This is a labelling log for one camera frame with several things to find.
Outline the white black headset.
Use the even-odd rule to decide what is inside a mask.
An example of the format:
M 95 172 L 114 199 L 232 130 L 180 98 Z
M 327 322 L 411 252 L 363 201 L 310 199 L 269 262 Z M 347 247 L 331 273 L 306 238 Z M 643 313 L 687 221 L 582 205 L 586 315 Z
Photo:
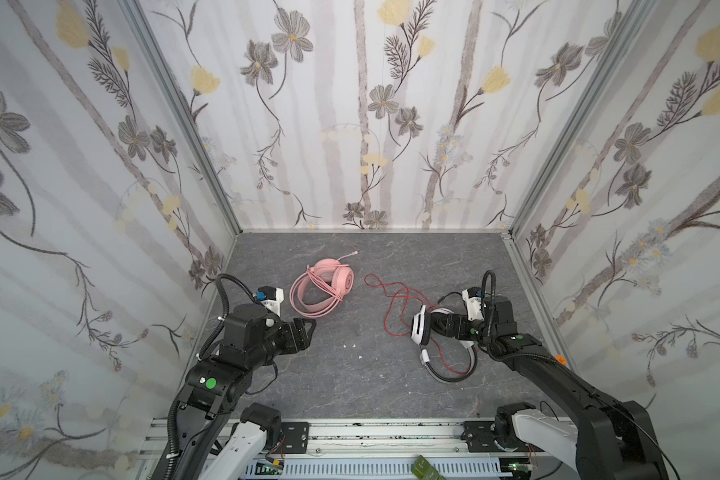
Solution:
M 414 314 L 409 337 L 418 348 L 419 363 L 438 383 L 445 385 L 462 383 L 472 377 L 477 369 L 477 348 L 470 340 L 459 340 L 459 346 L 464 350 L 465 361 L 461 367 L 451 365 L 443 348 L 446 338 L 431 330 L 432 313 L 454 314 L 454 311 L 422 305 Z

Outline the pink headset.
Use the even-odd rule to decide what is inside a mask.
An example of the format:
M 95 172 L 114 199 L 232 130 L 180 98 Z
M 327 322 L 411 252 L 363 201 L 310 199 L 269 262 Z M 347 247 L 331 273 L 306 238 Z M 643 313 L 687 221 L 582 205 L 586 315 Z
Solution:
M 358 254 L 358 251 L 353 251 L 336 259 L 326 258 L 308 266 L 305 272 L 294 280 L 289 290 L 289 301 L 294 310 L 300 316 L 310 319 L 323 318 L 332 313 L 353 289 L 355 273 L 345 260 Z M 310 287 L 326 294 L 327 298 L 317 303 L 307 303 L 305 295 Z

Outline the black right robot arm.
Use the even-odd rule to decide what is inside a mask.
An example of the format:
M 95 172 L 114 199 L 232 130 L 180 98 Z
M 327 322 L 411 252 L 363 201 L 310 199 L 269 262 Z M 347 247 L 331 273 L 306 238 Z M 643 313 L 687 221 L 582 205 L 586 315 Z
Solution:
M 622 402 L 585 381 L 535 336 L 519 330 L 510 300 L 496 292 L 488 270 L 478 287 L 461 293 L 465 313 L 423 305 L 411 338 L 426 347 L 433 334 L 459 341 L 468 351 L 467 372 L 485 353 L 539 388 L 563 411 L 547 415 L 528 402 L 501 406 L 487 437 L 505 452 L 534 447 L 582 479 L 670 479 L 680 476 L 661 448 L 647 410 Z

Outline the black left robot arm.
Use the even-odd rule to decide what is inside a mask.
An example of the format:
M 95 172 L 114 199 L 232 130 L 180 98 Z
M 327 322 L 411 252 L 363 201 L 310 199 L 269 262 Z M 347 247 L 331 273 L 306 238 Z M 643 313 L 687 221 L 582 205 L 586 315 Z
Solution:
M 250 393 L 255 371 L 273 366 L 280 355 L 306 350 L 316 322 L 282 320 L 274 287 L 252 291 L 224 273 L 214 285 L 221 314 L 171 402 L 155 479 L 237 479 L 254 456 L 283 439 L 280 412 L 253 404 L 241 414 L 232 438 L 226 444 L 218 440 L 240 399 Z

